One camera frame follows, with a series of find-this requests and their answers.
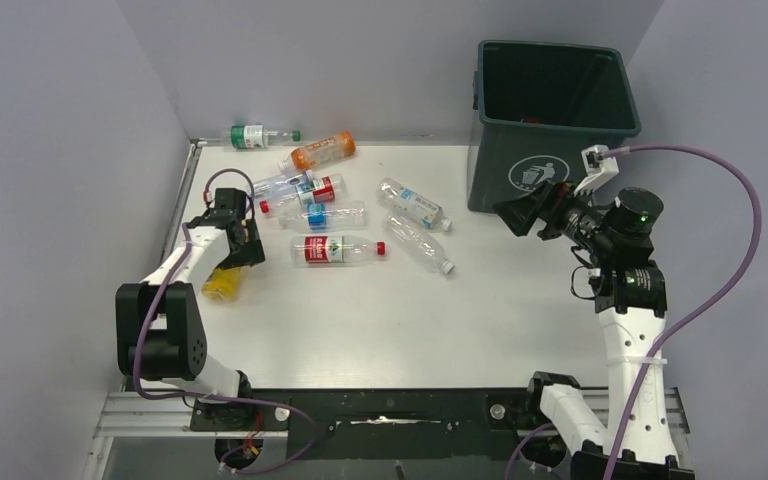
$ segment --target cable connector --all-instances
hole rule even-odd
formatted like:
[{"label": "cable connector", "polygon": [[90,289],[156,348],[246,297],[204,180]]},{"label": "cable connector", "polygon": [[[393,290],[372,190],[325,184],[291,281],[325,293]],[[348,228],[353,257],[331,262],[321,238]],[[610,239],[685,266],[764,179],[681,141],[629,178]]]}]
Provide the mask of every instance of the cable connector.
[{"label": "cable connector", "polygon": [[575,188],[575,196],[590,195],[620,173],[616,157],[602,156],[603,152],[607,151],[606,145],[593,145],[581,151],[587,176]]}]

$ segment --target dark green bin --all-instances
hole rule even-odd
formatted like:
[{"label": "dark green bin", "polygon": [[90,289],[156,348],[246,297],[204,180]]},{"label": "dark green bin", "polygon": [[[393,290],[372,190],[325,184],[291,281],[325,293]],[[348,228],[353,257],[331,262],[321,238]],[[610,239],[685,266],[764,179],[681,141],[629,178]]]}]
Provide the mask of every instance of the dark green bin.
[{"label": "dark green bin", "polygon": [[640,133],[622,57],[610,48],[481,42],[472,108],[467,206],[476,212],[548,179],[579,181],[581,150]]}]

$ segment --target white bottle cap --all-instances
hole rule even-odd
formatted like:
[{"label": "white bottle cap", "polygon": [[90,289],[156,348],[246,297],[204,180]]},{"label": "white bottle cap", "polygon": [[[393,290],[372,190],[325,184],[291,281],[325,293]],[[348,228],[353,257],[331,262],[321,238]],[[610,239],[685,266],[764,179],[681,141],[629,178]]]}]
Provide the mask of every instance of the white bottle cap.
[{"label": "white bottle cap", "polygon": [[282,160],[278,160],[278,169],[281,173],[293,173],[296,171],[296,164],[293,163],[293,157],[288,156]]},{"label": "white bottle cap", "polygon": [[455,264],[451,260],[446,260],[443,265],[440,265],[440,271],[445,275],[452,273],[452,269],[455,268]]}]

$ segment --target screw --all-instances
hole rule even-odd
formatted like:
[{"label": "screw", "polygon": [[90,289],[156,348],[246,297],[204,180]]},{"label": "screw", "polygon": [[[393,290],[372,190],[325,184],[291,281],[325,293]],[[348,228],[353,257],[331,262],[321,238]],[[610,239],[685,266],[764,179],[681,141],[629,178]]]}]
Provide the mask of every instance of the screw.
[{"label": "screw", "polygon": [[290,411],[286,408],[276,408],[275,409],[275,420],[278,420],[279,422],[283,422],[284,420],[290,418]]},{"label": "screw", "polygon": [[492,407],[490,407],[490,416],[495,418],[496,420],[501,420],[505,418],[505,407],[500,404],[495,404]]}]

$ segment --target white wall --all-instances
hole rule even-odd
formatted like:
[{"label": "white wall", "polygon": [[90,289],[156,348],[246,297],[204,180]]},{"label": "white wall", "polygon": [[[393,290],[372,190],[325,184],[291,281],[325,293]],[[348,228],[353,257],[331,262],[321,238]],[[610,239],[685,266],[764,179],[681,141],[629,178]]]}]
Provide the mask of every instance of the white wall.
[{"label": "white wall", "polygon": [[190,137],[248,121],[461,143],[481,40],[603,45],[628,60],[662,2],[119,0]]},{"label": "white wall", "polygon": [[113,0],[0,0],[0,479],[80,475],[186,149]]},{"label": "white wall", "polygon": [[[768,478],[768,2],[666,2],[630,62],[643,134],[739,166],[761,197],[764,231],[744,280],[665,347],[682,392],[699,478]],[[740,262],[749,202],[737,181],[679,154],[625,157],[618,180],[652,189],[666,212],[655,259],[675,321]]]}]

